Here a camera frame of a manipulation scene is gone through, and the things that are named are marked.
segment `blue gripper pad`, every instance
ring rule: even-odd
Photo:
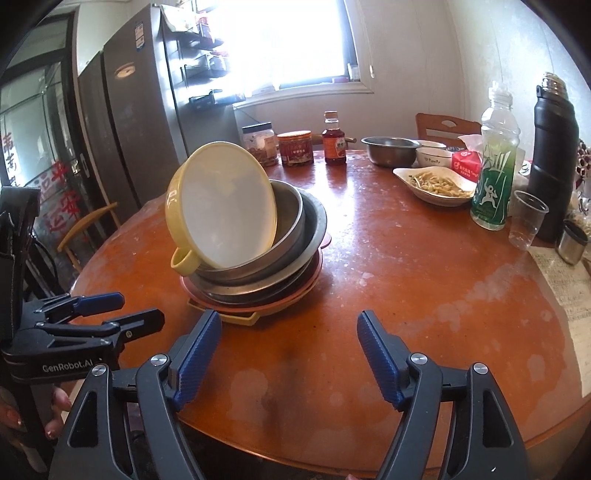
[[[364,311],[357,318],[357,337],[382,396],[400,410],[405,401],[400,384],[401,372],[388,352],[384,338],[386,335],[388,334],[372,311]]]
[[[213,310],[206,310],[170,364],[168,383],[175,391],[171,400],[177,411],[197,395],[221,337],[220,316]]]
[[[125,298],[121,293],[103,293],[101,295],[81,297],[74,304],[74,313],[88,317],[89,315],[120,310],[123,305],[125,305]]]

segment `thermos lid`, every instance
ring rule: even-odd
[[[569,99],[569,94],[566,91],[566,84],[564,81],[554,73],[546,72],[542,78],[542,88],[547,92],[558,95],[565,100]]]

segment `wooden chair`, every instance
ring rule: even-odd
[[[480,134],[482,125],[478,122],[470,122],[463,118],[448,115],[431,115],[429,113],[417,113],[417,133],[420,140],[430,140],[440,142],[448,147],[463,147],[464,142],[458,140],[460,135]],[[427,130],[433,131],[434,135],[429,135]],[[449,136],[437,136],[437,133],[446,133]]]
[[[104,214],[110,212],[111,215],[113,215],[113,218],[116,219],[115,212],[113,211],[115,208],[117,208],[117,202],[110,203],[106,207],[96,209],[96,210],[90,212],[88,215],[82,217],[80,220],[78,220],[72,226],[72,228],[70,228],[68,233],[66,233],[64,238],[61,240],[60,244],[57,246],[57,251],[59,253],[66,252],[66,255],[68,256],[68,258],[72,262],[72,265],[74,265],[74,268],[77,269],[78,272],[82,272],[82,265],[80,265],[80,262],[78,261],[78,259],[74,255],[74,252],[72,252],[70,247],[68,247],[68,243],[70,243],[70,241],[76,235],[82,233],[90,225],[93,225],[94,223],[96,223]],[[119,223],[118,220],[115,221],[115,224],[117,225],[117,228],[119,228],[121,226],[121,224]]]

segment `red jar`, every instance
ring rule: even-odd
[[[302,167],[314,163],[312,132],[302,130],[277,135],[281,163],[284,167]]]

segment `paper document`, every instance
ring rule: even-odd
[[[530,254],[566,312],[585,397],[591,393],[591,277],[581,262],[568,265],[553,248],[530,247]]]

